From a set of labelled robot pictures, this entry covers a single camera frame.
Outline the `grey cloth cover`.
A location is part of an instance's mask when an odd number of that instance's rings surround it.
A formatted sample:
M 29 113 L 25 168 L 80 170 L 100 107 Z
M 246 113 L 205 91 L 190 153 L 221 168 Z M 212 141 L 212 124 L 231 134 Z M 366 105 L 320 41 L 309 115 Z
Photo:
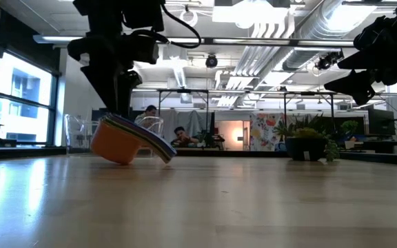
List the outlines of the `grey cloth cover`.
M 167 141 L 176 138 L 174 130 L 183 127 L 190 135 L 196 135 L 209 127 L 210 117 L 205 112 L 162 110 L 161 118 L 163 119 L 163 137 Z

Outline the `small green desk plant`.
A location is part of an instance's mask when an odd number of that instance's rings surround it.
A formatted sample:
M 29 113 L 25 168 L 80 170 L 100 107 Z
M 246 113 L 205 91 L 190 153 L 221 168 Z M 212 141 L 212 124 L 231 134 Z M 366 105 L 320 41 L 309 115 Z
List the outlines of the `small green desk plant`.
M 354 136 L 356 129 L 358 127 L 357 121 L 345 121 L 341 125 L 341 129 L 343 131 L 343 138 L 345 149 L 354 148 L 354 144 L 356 142 L 356 137 Z

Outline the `black background station frame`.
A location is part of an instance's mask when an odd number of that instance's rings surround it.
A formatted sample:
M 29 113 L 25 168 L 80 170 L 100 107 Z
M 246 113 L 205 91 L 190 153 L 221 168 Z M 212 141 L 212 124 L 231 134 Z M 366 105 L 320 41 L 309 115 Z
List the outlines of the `black background station frame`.
M 156 92 L 158 94 L 158 109 L 159 113 L 161 113 L 161 103 L 163 102 L 162 93 L 166 92 L 166 96 L 170 95 L 171 93 L 175 92 L 177 94 L 197 94 L 199 97 L 203 99 L 205 102 L 205 111 L 206 111 L 206 132 L 210 133 L 214 130 L 214 122 L 213 118 L 209 118 L 210 112 L 210 94 L 229 94 L 229 95 L 245 95 L 245 94 L 264 94 L 264 95 L 280 95 L 283 97 L 284 100 L 284 114 L 285 114 L 285 122 L 287 122 L 287 95 L 300 95 L 300 96 L 328 96 L 330 100 L 327 102 L 330 104 L 332 118 L 334 118 L 334 92 L 314 92 L 314 91 L 304 91 L 304 92 L 293 92 L 293 91 L 251 91 L 251 90 L 200 90 L 200 89 L 186 89 L 186 88 L 178 88 L 178 89 L 145 89 L 145 88 L 138 88 L 133 89 L 132 93 L 137 92 Z

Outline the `person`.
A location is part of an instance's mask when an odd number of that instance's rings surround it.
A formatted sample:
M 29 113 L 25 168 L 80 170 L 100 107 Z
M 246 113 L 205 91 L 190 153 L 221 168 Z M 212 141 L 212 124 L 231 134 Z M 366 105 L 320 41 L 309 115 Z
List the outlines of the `person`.
M 134 123 L 141 127 L 150 127 L 156 120 L 157 108 L 154 105 L 149 105 L 144 113 L 138 115 Z
M 187 147 L 191 144 L 198 144 L 199 139 L 195 136 L 190 136 L 184 129 L 184 127 L 177 127 L 174 130 L 176 138 L 171 142 L 171 145 L 177 147 Z

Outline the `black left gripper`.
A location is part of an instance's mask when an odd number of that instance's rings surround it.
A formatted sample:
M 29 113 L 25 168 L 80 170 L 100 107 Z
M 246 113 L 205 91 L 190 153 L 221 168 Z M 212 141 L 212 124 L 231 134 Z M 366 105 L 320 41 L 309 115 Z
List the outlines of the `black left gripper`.
M 109 112 L 129 118 L 132 91 L 142 84 L 141 76 L 131 69 L 135 61 L 155 64 L 159 41 L 160 34 L 150 30 L 136 30 L 131 34 L 91 31 L 69 42 L 68 54 L 77 61 L 83 54 L 89 56 L 88 65 L 81 68 L 82 73 Z M 115 94 L 111 72 L 123 70 L 127 72 L 117 77 Z

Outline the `white ceiling duct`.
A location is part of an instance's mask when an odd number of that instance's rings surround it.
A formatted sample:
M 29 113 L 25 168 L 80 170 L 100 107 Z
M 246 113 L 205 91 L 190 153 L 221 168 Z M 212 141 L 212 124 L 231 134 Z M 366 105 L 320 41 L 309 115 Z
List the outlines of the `white ceiling duct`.
M 294 32 L 294 28 L 294 17 L 288 14 L 278 23 L 255 23 L 250 38 L 287 39 Z M 246 46 L 235 69 L 230 73 L 223 91 L 248 90 L 247 86 L 254 79 L 258 79 L 258 83 L 253 87 L 254 90 L 257 89 L 258 85 L 263 82 L 261 72 L 268 68 L 268 63 L 279 49 L 278 46 L 270 45 Z

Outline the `black computer monitor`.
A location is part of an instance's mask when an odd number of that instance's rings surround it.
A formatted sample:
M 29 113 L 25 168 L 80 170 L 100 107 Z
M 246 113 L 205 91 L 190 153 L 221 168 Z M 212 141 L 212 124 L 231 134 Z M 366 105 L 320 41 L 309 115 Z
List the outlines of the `black computer monitor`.
M 369 134 L 393 136 L 395 134 L 394 113 L 387 110 L 368 110 Z
M 341 129 L 341 125 L 345 121 L 357 121 L 358 122 L 358 127 L 356 129 L 355 134 L 363 135 L 365 133 L 365 122 L 364 122 L 364 118 L 362 116 L 335 117 L 334 118 L 334 123 L 335 123 L 336 129 L 341 134 L 343 133 L 343 131 Z

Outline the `clear plastic basket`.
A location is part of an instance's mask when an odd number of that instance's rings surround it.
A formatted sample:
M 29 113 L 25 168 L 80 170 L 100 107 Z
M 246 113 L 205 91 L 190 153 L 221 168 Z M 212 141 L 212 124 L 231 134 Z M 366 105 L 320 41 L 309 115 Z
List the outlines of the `clear plastic basket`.
M 92 137 L 99 126 L 102 116 L 104 114 L 98 116 L 94 114 L 94 119 L 89 121 L 73 115 L 65 115 L 64 126 L 67 154 L 91 153 Z M 137 125 L 162 136 L 163 120 L 159 117 L 144 117 L 137 122 Z

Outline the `succulent plant in black pot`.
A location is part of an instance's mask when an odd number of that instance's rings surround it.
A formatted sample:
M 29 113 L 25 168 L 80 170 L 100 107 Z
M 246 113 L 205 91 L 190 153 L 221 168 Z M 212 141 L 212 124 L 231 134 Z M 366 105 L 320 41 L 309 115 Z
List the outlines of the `succulent plant in black pot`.
M 332 162 L 339 158 L 339 148 L 333 132 L 323 115 L 283 115 L 274 127 L 274 133 L 283 139 L 288 155 L 294 161 Z

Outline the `overhead light bar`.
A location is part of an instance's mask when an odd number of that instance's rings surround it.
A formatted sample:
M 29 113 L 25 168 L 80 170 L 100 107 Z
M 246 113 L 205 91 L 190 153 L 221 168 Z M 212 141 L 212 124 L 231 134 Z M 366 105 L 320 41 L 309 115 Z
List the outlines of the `overhead light bar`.
M 70 41 L 80 39 L 81 37 L 65 36 L 43 36 L 34 35 L 33 39 L 37 43 L 67 44 Z M 320 48 L 352 48 L 352 40 L 342 39 L 273 39 L 273 38 L 219 38 L 219 37 L 202 37 L 202 45 L 253 45 L 253 46 L 276 46 L 276 47 L 320 47 Z

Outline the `yellow measuring cup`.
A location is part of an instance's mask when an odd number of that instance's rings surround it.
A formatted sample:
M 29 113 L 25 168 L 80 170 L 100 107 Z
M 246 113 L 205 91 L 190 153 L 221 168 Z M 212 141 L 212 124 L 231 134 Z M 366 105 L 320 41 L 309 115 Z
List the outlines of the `yellow measuring cup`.
M 118 145 L 128 148 L 148 147 L 165 163 L 176 155 L 176 150 L 156 133 L 135 124 L 116 114 L 107 114 L 101 119 L 102 124 L 113 129 L 113 138 L 118 138 Z

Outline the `large window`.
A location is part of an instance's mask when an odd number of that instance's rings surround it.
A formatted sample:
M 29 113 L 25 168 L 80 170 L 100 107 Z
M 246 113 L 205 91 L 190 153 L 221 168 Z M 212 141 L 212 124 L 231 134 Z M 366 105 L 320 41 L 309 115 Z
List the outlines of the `large window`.
M 3 53 L 0 58 L 0 138 L 18 145 L 52 141 L 56 116 L 57 78 L 51 73 Z

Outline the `floral cloth with orange flowers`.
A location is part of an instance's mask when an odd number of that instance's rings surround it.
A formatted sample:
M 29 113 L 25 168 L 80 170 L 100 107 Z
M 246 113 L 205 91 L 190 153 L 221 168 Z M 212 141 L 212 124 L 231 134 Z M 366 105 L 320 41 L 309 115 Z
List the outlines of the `floral cloth with orange flowers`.
M 250 114 L 250 150 L 255 152 L 285 152 L 284 137 L 275 132 L 283 113 L 253 112 Z

